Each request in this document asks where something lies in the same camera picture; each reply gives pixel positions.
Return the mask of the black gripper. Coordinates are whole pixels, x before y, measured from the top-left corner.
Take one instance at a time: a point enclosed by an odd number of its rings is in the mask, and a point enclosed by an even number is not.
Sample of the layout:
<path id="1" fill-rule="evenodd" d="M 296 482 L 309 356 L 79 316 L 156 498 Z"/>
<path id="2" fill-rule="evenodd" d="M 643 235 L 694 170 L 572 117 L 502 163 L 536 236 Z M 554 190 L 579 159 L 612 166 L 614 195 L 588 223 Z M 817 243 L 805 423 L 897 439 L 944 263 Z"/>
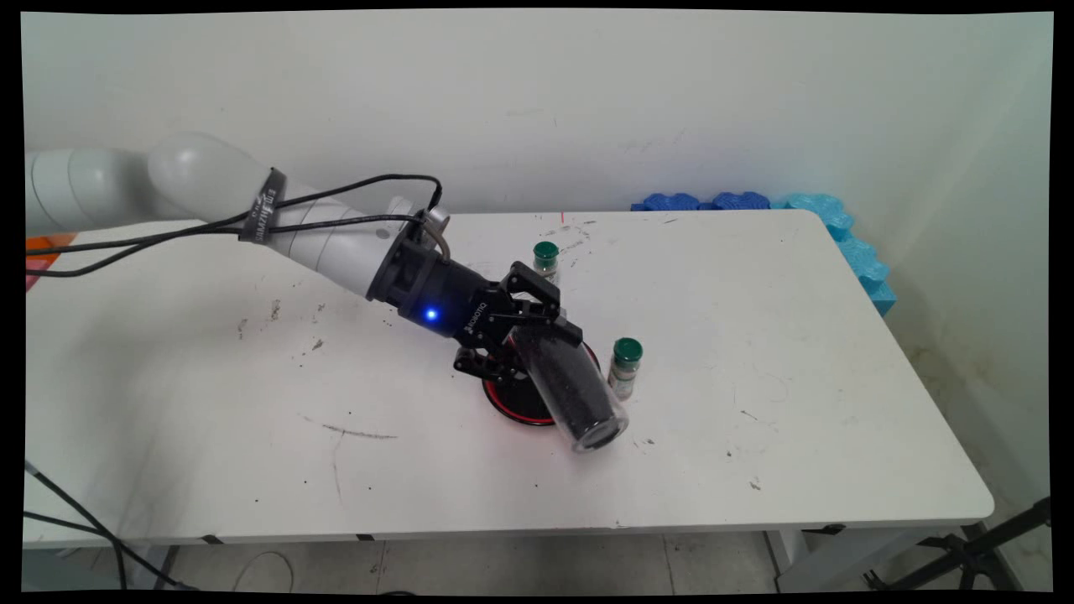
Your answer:
<path id="1" fill-rule="evenodd" d="M 516 261 L 496 284 L 411 238 L 395 238 L 373 275 L 368 298 L 394 307 L 403 320 L 458 341 L 458 372 L 492 385 L 527 382 L 511 341 L 494 353 L 473 347 L 502 343 L 502 329 L 508 334 L 516 326 L 532 326 L 571 345 L 583 342 L 580 326 L 561 310 L 558 287 L 529 265 Z"/>

